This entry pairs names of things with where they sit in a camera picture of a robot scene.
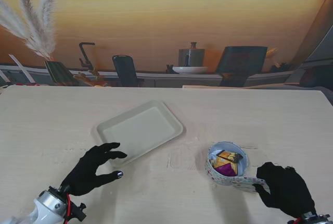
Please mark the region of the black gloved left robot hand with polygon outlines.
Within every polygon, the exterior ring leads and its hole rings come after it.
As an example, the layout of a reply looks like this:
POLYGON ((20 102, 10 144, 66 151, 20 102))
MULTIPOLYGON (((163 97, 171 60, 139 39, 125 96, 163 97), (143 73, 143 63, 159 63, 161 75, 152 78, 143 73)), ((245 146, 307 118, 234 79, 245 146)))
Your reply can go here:
POLYGON ((120 143, 117 142, 93 146, 80 158, 76 166, 65 177, 59 191, 65 194, 81 196, 95 188, 123 177, 123 172, 118 170, 103 175, 96 174, 98 167, 110 159, 123 159, 127 157, 126 153, 115 151, 119 146, 120 143))

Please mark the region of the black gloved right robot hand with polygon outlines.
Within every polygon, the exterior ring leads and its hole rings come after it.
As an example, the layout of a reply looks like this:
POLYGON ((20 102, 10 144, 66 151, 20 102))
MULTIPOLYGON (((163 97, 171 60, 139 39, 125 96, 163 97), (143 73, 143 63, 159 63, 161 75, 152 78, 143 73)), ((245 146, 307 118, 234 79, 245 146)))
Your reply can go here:
POLYGON ((265 180, 270 189, 267 192, 262 185, 253 185, 266 207, 280 209, 296 219, 303 214, 316 214, 308 187, 294 168, 266 162, 257 168, 257 178, 265 180))

